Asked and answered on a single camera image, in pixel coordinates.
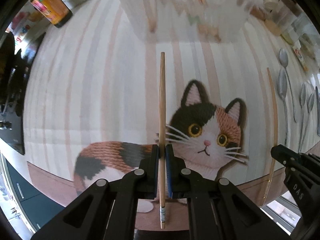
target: cat eye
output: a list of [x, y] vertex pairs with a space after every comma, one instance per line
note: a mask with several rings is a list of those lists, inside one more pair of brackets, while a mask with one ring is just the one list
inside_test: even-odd
[[202, 134], [202, 128], [199, 124], [193, 123], [189, 126], [188, 133], [191, 137], [199, 137]]
[[224, 147], [227, 144], [228, 138], [225, 134], [220, 134], [217, 137], [217, 144], [221, 147]]

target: cat nose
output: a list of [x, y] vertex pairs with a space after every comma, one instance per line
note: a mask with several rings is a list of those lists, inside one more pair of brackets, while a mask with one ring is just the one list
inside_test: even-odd
[[210, 146], [211, 145], [211, 142], [208, 141], [208, 140], [205, 140], [203, 143], [204, 143], [205, 146]]

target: screw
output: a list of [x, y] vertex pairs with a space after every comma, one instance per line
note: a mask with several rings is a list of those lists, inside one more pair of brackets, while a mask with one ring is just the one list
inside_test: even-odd
[[102, 187], [107, 184], [107, 181], [105, 179], [98, 179], [96, 184], [98, 187]]
[[226, 179], [226, 178], [221, 178], [221, 179], [219, 179], [219, 183], [220, 183], [221, 185], [223, 185], [223, 186], [226, 186], [226, 185], [229, 184], [229, 180]]
[[144, 173], [144, 170], [143, 169], [136, 169], [135, 171], [134, 171], [134, 174], [136, 174], [136, 175], [142, 175]]
[[184, 168], [184, 169], [181, 170], [181, 173], [182, 173], [183, 175], [189, 175], [189, 174], [191, 174], [191, 170], [189, 170], [189, 169], [187, 169], [187, 168]]

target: white whisker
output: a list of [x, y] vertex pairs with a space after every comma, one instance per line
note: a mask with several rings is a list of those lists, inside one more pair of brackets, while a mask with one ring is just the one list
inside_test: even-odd
[[237, 161], [239, 161], [239, 162], [245, 163], [244, 160], [240, 160], [240, 159], [238, 159], [238, 158], [236, 158], [236, 157], [233, 157], [233, 156], [225, 155], [225, 157], [228, 157], [228, 158], [230, 158], [230, 159], [237, 160]]
[[170, 125], [168, 125], [168, 124], [166, 124], [166, 127], [168, 127], [168, 128], [170, 128], [170, 129], [172, 129], [172, 130], [174, 130], [174, 131], [176, 131], [176, 132], [178, 132], [178, 133], [180, 133], [181, 135], [183, 135], [185, 138], [187, 138], [187, 139], [189, 139], [190, 137], [189, 136], [187, 136], [187, 135], [185, 135], [183, 132], [181, 132], [180, 130], [178, 130], [178, 129], [176, 129], [176, 128], [174, 128], [174, 127], [172, 127], [172, 126], [170, 126]]
[[227, 151], [229, 150], [238, 150], [241, 149], [241, 147], [231, 147], [231, 148], [226, 148]]
[[240, 155], [240, 156], [247, 156], [246, 154], [243, 154], [243, 153], [237, 153], [237, 152], [225, 152], [225, 154], [236, 154], [236, 155]]
[[175, 139], [170, 139], [170, 138], [166, 138], [165, 140], [168, 141], [168, 142], [177, 142], [177, 143], [183, 143], [183, 144], [186, 144], [186, 145], [191, 145], [191, 144], [188, 143], [188, 142], [180, 141], [180, 140], [175, 140]]
[[181, 137], [181, 136], [179, 136], [179, 135], [176, 135], [176, 134], [173, 134], [173, 133], [166, 132], [165, 134], [174, 136], [174, 137], [179, 138], [179, 139], [181, 139], [181, 140], [183, 140], [183, 141], [185, 141], [185, 142], [188, 141], [188, 139], [183, 138], [183, 137]]

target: cat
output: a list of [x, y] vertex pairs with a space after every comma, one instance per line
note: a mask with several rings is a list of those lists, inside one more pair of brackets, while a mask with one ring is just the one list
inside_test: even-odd
[[[188, 168], [205, 178], [215, 179], [218, 170], [230, 161], [244, 163], [238, 158], [245, 156], [238, 153], [243, 117], [241, 99], [234, 99], [225, 109], [216, 106], [209, 102], [203, 84], [191, 80], [184, 91], [181, 107], [167, 125], [167, 142], [172, 143], [174, 155], [184, 159]], [[151, 147], [116, 141], [90, 144], [76, 159], [74, 185], [78, 195], [98, 179], [113, 181], [135, 170], [140, 160], [150, 155]], [[152, 201], [138, 201], [138, 212], [152, 209]]]
[[191, 80], [182, 96], [180, 108], [167, 125], [167, 141], [174, 155], [184, 159], [187, 168], [214, 180], [218, 171], [230, 161], [245, 163], [239, 157], [242, 141], [241, 126], [245, 104], [240, 98], [226, 108], [209, 101], [204, 85]]

